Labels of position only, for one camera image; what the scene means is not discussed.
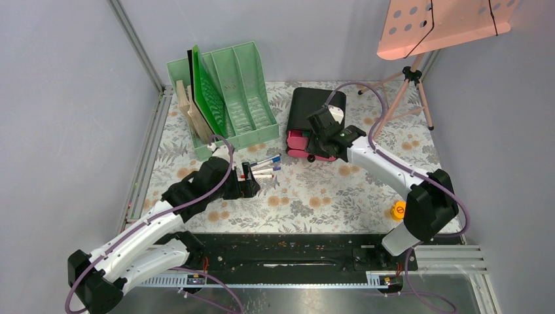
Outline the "white AVE notebook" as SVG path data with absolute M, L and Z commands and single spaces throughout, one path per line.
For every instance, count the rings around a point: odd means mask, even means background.
M 187 57 L 190 70 L 190 82 L 194 103 L 199 110 L 204 122 L 207 124 L 212 134 L 218 134 L 220 130 L 202 93 L 200 79 L 200 66 L 198 65 L 198 55 L 193 49 L 187 50 Z

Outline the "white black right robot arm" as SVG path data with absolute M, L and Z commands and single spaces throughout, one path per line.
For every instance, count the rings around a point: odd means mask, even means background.
M 406 202 L 403 221 L 382 239 L 376 263 L 386 270 L 401 261 L 408 248 L 434 238 L 459 213 L 449 175 L 438 169 L 423 173 L 380 148 L 356 126 L 344 127 L 342 109 L 328 106 L 307 118 L 317 153 L 367 170 Z

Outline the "black pink drawer unit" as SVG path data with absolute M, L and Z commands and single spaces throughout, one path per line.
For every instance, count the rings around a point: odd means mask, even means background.
M 317 143 L 309 117 L 323 108 L 332 92 L 319 88 L 295 88 L 286 126 L 286 153 L 293 158 L 333 162 L 337 157 L 325 154 Z

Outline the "purple 52-storey treehouse book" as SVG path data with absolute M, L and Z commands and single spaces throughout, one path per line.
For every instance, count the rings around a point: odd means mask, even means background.
M 192 86 L 187 86 L 188 92 L 188 102 L 189 102 L 189 110 L 188 114 L 192 119 L 192 123 L 194 125 L 194 129 L 200 138 L 201 142 L 204 144 L 209 144 L 210 137 L 214 134 L 212 129 L 210 128 L 209 124 L 205 120 L 203 114 L 201 113 L 200 109 L 198 108 L 192 94 Z

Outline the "green 104-storey treehouse book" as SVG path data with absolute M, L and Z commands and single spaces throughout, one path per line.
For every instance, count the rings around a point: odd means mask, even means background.
M 184 114 L 187 124 L 197 137 L 200 137 L 200 123 L 198 115 L 192 104 L 192 90 L 190 85 L 185 86 L 182 80 L 176 81 L 178 109 Z

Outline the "green transparent plastic folder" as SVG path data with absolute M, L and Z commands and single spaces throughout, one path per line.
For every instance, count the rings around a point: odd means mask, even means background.
M 192 49 L 194 53 L 198 55 L 198 65 L 200 66 L 200 79 L 204 99 L 211 109 L 212 115 L 220 129 L 218 131 L 218 135 L 226 137 L 228 128 L 226 124 L 224 101 L 216 90 L 213 80 L 204 66 L 200 49 L 197 45 L 194 46 Z

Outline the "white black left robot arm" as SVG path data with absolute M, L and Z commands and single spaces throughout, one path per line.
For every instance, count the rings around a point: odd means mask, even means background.
M 253 198 L 259 193 L 260 184 L 249 163 L 242 164 L 243 176 L 238 176 L 232 148 L 211 144 L 209 149 L 211 157 L 198 170 L 172 184 L 143 218 L 90 253 L 77 250 L 69 256 L 67 313 L 73 312 L 73 296 L 84 306 L 81 313 L 108 313 L 134 287 L 163 271 L 209 264 L 204 245 L 191 232 L 180 232 L 161 247 L 149 250 L 204 212 L 210 203 Z

